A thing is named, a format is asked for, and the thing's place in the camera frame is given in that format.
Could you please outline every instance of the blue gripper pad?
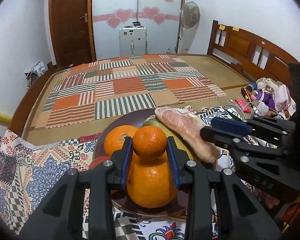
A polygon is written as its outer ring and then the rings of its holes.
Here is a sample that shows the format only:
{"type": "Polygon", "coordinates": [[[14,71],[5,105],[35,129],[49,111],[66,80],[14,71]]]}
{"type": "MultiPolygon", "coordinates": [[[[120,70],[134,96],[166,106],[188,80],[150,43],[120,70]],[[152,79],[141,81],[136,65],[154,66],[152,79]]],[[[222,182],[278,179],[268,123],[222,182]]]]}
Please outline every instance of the blue gripper pad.
{"type": "Polygon", "coordinates": [[[167,142],[168,142],[167,156],[168,156],[168,162],[169,162],[172,182],[173,182],[174,186],[176,187],[176,189],[179,190],[180,189],[179,172],[178,172],[177,160],[174,155],[174,150],[177,149],[177,146],[176,146],[176,143],[172,136],[169,136],[167,138],[167,142]]]}
{"type": "Polygon", "coordinates": [[[211,126],[216,129],[227,131],[241,136],[247,136],[252,133],[245,122],[237,122],[220,117],[214,117],[211,120],[211,126]]]}
{"type": "Polygon", "coordinates": [[[123,164],[121,166],[121,179],[120,179],[120,186],[122,188],[125,187],[128,175],[129,175],[129,170],[130,170],[130,165],[131,165],[131,159],[132,159],[132,138],[127,137],[124,141],[122,150],[125,151],[125,157],[123,160],[123,164]]]}

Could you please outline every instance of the wooden door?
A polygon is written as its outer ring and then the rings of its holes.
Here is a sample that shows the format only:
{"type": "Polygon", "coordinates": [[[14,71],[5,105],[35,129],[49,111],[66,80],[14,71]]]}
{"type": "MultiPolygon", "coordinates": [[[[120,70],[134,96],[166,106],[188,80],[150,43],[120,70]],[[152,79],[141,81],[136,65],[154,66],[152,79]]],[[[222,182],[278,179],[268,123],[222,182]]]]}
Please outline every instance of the wooden door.
{"type": "Polygon", "coordinates": [[[49,0],[52,45],[61,67],[92,61],[87,12],[87,0],[49,0]]]}

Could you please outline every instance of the sliding wardrobe door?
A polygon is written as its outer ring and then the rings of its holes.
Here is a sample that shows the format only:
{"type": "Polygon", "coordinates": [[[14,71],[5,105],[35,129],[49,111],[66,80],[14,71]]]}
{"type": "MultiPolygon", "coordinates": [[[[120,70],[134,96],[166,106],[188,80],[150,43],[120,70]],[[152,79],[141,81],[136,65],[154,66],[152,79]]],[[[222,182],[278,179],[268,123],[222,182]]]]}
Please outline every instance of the sliding wardrobe door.
{"type": "Polygon", "coordinates": [[[92,0],[97,60],[120,56],[119,29],[136,20],[137,4],[137,0],[92,0]]]}
{"type": "Polygon", "coordinates": [[[139,0],[138,20],[147,28],[148,54],[173,53],[177,46],[181,0],[139,0]]]}

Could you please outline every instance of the wooden headboard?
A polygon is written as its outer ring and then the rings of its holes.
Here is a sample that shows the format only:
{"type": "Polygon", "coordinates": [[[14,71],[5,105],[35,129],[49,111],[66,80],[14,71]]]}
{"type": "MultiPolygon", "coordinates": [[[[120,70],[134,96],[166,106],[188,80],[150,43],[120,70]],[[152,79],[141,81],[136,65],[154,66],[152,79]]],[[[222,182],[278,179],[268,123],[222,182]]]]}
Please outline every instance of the wooden headboard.
{"type": "Polygon", "coordinates": [[[288,87],[291,87],[291,78],[287,64],[299,63],[272,42],[236,27],[220,25],[215,20],[207,54],[229,65],[250,81],[270,77],[288,87]]]}

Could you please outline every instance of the door handle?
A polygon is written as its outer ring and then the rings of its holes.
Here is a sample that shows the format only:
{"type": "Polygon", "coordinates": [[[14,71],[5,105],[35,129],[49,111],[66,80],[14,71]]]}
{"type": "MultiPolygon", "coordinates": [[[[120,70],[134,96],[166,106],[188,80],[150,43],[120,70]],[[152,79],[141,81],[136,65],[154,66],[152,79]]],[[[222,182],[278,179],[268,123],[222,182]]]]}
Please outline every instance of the door handle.
{"type": "Polygon", "coordinates": [[[88,22],[88,14],[85,13],[83,16],[80,17],[80,19],[84,18],[84,21],[87,23],[88,22]]]}

